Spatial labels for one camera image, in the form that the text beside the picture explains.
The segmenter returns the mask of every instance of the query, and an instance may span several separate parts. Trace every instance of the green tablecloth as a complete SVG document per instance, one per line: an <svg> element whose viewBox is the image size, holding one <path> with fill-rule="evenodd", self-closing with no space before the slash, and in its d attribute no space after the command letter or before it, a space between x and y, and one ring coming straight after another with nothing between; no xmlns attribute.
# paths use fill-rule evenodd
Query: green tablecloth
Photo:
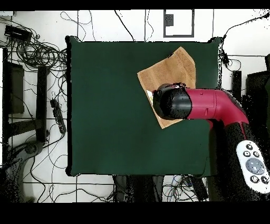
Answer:
<svg viewBox="0 0 270 224"><path fill-rule="evenodd" d="M78 42L70 37L67 173L210 175L209 124L184 120L161 129L137 72L181 46L195 61L196 88L216 88L220 41Z"/></svg>

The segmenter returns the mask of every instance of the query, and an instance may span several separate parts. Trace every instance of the cable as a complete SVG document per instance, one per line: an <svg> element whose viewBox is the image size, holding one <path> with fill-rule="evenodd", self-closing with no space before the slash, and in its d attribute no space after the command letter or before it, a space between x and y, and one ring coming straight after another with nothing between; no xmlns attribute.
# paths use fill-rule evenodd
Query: cable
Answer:
<svg viewBox="0 0 270 224"><path fill-rule="evenodd" d="M13 93L11 93L11 94L12 94L14 97L16 97L17 99L19 99L19 100L21 100L21 101L23 102L23 104L26 106L26 109L28 110L28 113L29 113L29 115L30 115L32 121L34 122L34 124L35 124L35 126L36 126L36 123L35 123L35 121L34 121L33 115L30 113L30 110L29 110L27 104L26 104L20 97L14 95Z"/></svg>
<svg viewBox="0 0 270 224"><path fill-rule="evenodd" d="M53 143L50 143L49 145L52 145L52 144L54 144L54 143L56 143L56 142L59 142L62 138L63 138L63 136L64 135L62 135L62 137L61 138L59 138L57 141L55 141L55 142L53 142ZM48 155L37 165L37 166L35 166L35 168L37 168L46 158L48 157ZM30 174L30 172L29 173L27 173L24 177L23 177L23 179L25 179L28 175Z"/></svg>
<svg viewBox="0 0 270 224"><path fill-rule="evenodd" d="M148 21L149 13L150 13L150 10L148 11L148 15L147 15L147 23L148 23L148 25L149 25L149 26L151 26L151 25L150 25L150 23L149 23L149 21ZM152 28L152 33L151 33L151 36L150 36L149 38L151 38L151 37L152 37L152 35L153 35L153 33L154 33L154 29L153 29L153 27L152 27L152 26L151 26L151 28Z"/></svg>
<svg viewBox="0 0 270 224"><path fill-rule="evenodd" d="M116 10L114 10L114 12L115 12L116 16L119 18L119 20L120 20L120 22L122 23L122 25L124 26L124 28L128 31L128 33L129 33L129 35L131 36L132 40L135 41L134 38L133 38L133 36L132 36L131 33L129 32L129 30L128 30L128 29L126 28L126 26L124 25L122 19L121 19L120 16L117 14Z"/></svg>
<svg viewBox="0 0 270 224"><path fill-rule="evenodd" d="M158 193L158 190L157 190L157 186L156 186L156 184L155 184L153 178L152 178L152 181L153 181L153 184L154 184L154 187L155 187L155 191L156 191L156 194L157 194L158 202L162 202L162 200L161 200L160 197L159 197L159 193Z"/></svg>
<svg viewBox="0 0 270 224"><path fill-rule="evenodd" d="M228 55L225 53L224 49L223 49L223 45L224 45L224 39L226 38L227 36L227 33L229 32L230 29L234 28L234 27L237 27L237 26L240 26L240 25L243 25L243 24L246 24L246 23L249 23L249 22L252 22L252 21L255 21L255 20L258 20L258 19L262 19L262 18L268 18L270 16L270 12L266 13L265 15L263 16L260 16L260 17L256 17L256 18L252 18L246 22L243 22L243 23L240 23L240 24L237 24L237 25L234 25L232 27L230 27L227 32L224 34L224 36L222 37L221 39L221 60L223 61L223 63L225 65L227 65L229 63L229 60L232 60L232 59L229 59L228 58Z"/></svg>
<svg viewBox="0 0 270 224"><path fill-rule="evenodd" d="M85 189L78 188L77 190L71 191L71 192L69 192L69 193L62 193L62 194L59 194L59 195L55 198L55 200L53 201L53 203L55 203L56 200L57 200L57 198L60 197L61 195L72 194L72 193L74 193L74 192L76 192L76 191L83 191L83 192L85 192L86 194L88 194L88 195L90 195L90 196L96 197L96 198L99 199L100 201L108 202L108 201L106 201L106 198L104 198L104 197L99 197L99 196L97 196L97 195L95 195L95 194L91 194L91 193L87 192Z"/></svg>
<svg viewBox="0 0 270 224"><path fill-rule="evenodd" d="M34 156L34 162L33 162L32 166L31 166L31 168L30 168L30 173L31 173L31 176L32 176L33 179L35 179L37 182L39 182L40 184L42 184L42 185L44 186L44 190L43 190L42 194L40 195L40 197L38 198L38 200L37 200L37 202L36 202L36 203L38 203L39 200L40 200L40 198L42 197L42 195L44 194L44 192L45 192L45 190L46 190L46 186L45 186L44 183L42 183L40 180L38 180L37 178L34 177L34 175L33 175L33 173L32 173L32 168L33 168L34 164L35 164L35 156Z"/></svg>
<svg viewBox="0 0 270 224"><path fill-rule="evenodd" d="M238 61L238 62L240 63L239 69L234 70L234 71L239 71L239 70L240 70L242 64L241 64L241 62L240 62L239 60L237 60L237 59L230 59L230 58L228 58L228 60L232 62L232 64L231 64L230 66L233 65L233 61ZM229 71L233 72L232 70L230 70L230 69L228 68L228 66L229 66L228 64L225 64L225 67L226 67Z"/></svg>
<svg viewBox="0 0 270 224"><path fill-rule="evenodd" d="M34 136L35 134L33 134L33 135L31 135L30 137L28 137L26 140L25 140L25 142L24 143L26 143L27 142L27 140L29 139L29 138L31 138L32 136Z"/></svg>
<svg viewBox="0 0 270 224"><path fill-rule="evenodd" d="M72 21L72 22L76 23L77 25L79 25L79 26L83 29L83 31L84 31L84 37L83 37L82 41L84 40L84 38L85 38L85 36L86 36L86 31L85 31L85 29L83 28L82 25L88 25L89 23L91 23L91 24L92 24L93 37L94 37L94 29L93 29L93 22L92 22L92 13L91 13L90 10L88 10L88 11L89 11L90 17L91 17L91 20L90 20L88 23L81 23L81 22L79 22L79 15L78 15L78 20L75 21L75 20L71 19L70 16L69 16L66 12L63 11L63 12L60 13L60 17L61 17L62 19L67 20L67 21ZM65 13L69 19L64 18L64 17L62 16L62 13Z"/></svg>
<svg viewBox="0 0 270 224"><path fill-rule="evenodd" d="M181 176L179 181L176 181L175 178L177 176ZM162 190L162 194L167 198L167 202L172 201L174 198L175 201L194 201L194 199L197 199L194 190L192 189L192 185L189 184L189 177L187 175L175 175L172 178L172 182L170 184L163 185L163 189L165 187L170 187L166 193L164 193L164 190ZM188 198L181 199L182 193L184 193Z"/></svg>
<svg viewBox="0 0 270 224"><path fill-rule="evenodd" d="M55 163L53 163L53 161L51 160L51 157L50 157L50 153L49 153L49 145L50 145L50 144L48 144L48 146L47 146L47 147L48 147L48 157L49 157L51 163L53 164L53 167L57 167L58 169L65 169L66 167L58 167L58 166L55 165Z"/></svg>
<svg viewBox="0 0 270 224"><path fill-rule="evenodd" d="M55 160L55 162L53 163L53 169L54 169L54 167L56 166L55 164L56 164L57 160L58 160L61 156L68 156L68 155L63 154L63 155L58 156L58 158L57 158L57 159ZM50 198L51 198L52 202L55 203L55 201L53 200L53 195L52 195L53 189L52 189L52 191L50 191Z"/></svg>

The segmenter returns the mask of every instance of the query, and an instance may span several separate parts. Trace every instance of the white floor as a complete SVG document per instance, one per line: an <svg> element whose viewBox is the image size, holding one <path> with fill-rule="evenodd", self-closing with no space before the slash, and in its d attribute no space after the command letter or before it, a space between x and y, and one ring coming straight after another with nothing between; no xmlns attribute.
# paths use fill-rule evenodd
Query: white floor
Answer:
<svg viewBox="0 0 270 224"><path fill-rule="evenodd" d="M131 11L117 11L127 29L133 35L136 41L144 40L144 10L131 10ZM194 38L164 38L163 37L163 10L146 10L148 22L146 23L146 40L147 41L200 41L207 42L213 36L222 37L227 30L237 24L250 20L255 17L262 16L266 13L264 10L195 10L195 35ZM66 48L65 36L77 36L77 24L72 21L66 21L60 17L61 11L18 11L12 17L14 22L23 26L34 29L40 35L39 41L50 42L58 46L60 50ZM66 11L68 16L77 21L77 11ZM79 38L84 41L132 41L131 36L125 30L118 17L113 10L110 11L95 11L92 10L92 23L83 25L85 32L79 27ZM176 15L181 14L181 10L173 12ZM65 13L62 17L69 19ZM79 22L88 23L91 20L88 10L79 11ZM6 40L4 36L5 24L0 23L0 40ZM264 18L256 20L241 26L237 26L228 31L227 37L224 42L224 50L232 59L240 60L242 63L242 89L245 89L245 79L247 74L266 70L264 61L265 55L270 53L270 20ZM16 53L13 53L13 59L16 59ZM231 70L238 69L239 64L233 61ZM54 83L55 77L48 76L48 88ZM25 86L26 89L33 89L36 92L36 87L31 84L36 84L37 78L35 73L25 72ZM231 72L223 66L222 87L230 89ZM54 93L59 91L57 83L48 91L48 97L52 98ZM25 91L24 101L30 109L30 112L35 117L36 108L36 95L28 90ZM66 111L66 102L64 98L60 98L62 110ZM22 115L14 115L14 117L27 118L29 114L27 110ZM47 117L53 118L51 105L47 105ZM48 129L55 124L53 119L47 120ZM29 132L9 139L9 143L13 146L23 143L29 136L35 132ZM113 180L111 176L107 175L80 175L76 177L69 177L65 173L65 169L54 168L53 164L47 157L48 151L53 149L50 154L51 160L55 160L62 154L67 154L67 136L59 141L55 146L52 145L43 150L41 154L36 157L33 174L40 181L47 183L46 190L40 199L40 202L46 199L49 195L49 188L54 183L53 198L61 193L69 193L75 191L76 188L84 189L87 192L98 196L108 196L113 189ZM51 129L51 139L53 142L61 137L57 125ZM29 174L30 167L33 160L29 160L24 170L24 189L28 196L34 196L36 200L43 192L44 187L37 183ZM67 157L61 156L56 164L58 167L66 167ZM167 176L164 183L171 183L173 176ZM84 191L78 190L74 193L61 195L57 198L56 202L90 202L95 197L87 195Z"/></svg>

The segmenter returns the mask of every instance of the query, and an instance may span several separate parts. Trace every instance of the gray button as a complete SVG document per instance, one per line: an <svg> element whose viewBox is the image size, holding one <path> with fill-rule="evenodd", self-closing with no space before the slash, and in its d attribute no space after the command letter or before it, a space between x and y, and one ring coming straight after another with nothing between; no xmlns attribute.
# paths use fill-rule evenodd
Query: gray button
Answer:
<svg viewBox="0 0 270 224"><path fill-rule="evenodd" d="M244 155L245 157L250 157L250 152L249 152L249 151L244 151L243 155Z"/></svg>
<svg viewBox="0 0 270 224"><path fill-rule="evenodd" d="M258 183L258 182L259 182L259 178L256 177L256 176L251 176L251 177L250 177L250 180L251 180L251 182L253 182L253 183Z"/></svg>
<svg viewBox="0 0 270 224"><path fill-rule="evenodd" d="M256 152L256 151L253 153L253 155L254 155L255 157L259 157L259 153Z"/></svg>
<svg viewBox="0 0 270 224"><path fill-rule="evenodd" d="M269 183L268 178L266 178L265 176L262 176L262 177L261 177L261 180L262 180L262 182L263 182L264 184L268 184L268 183Z"/></svg>
<svg viewBox="0 0 270 224"><path fill-rule="evenodd" d="M253 149L252 145L250 145L250 144L247 144L247 145L246 145L246 148L247 148L248 150L252 150L252 149Z"/></svg>
<svg viewBox="0 0 270 224"><path fill-rule="evenodd" d="M262 175L265 171L264 164L261 160L257 158L250 158L246 162L246 168L253 174Z"/></svg>

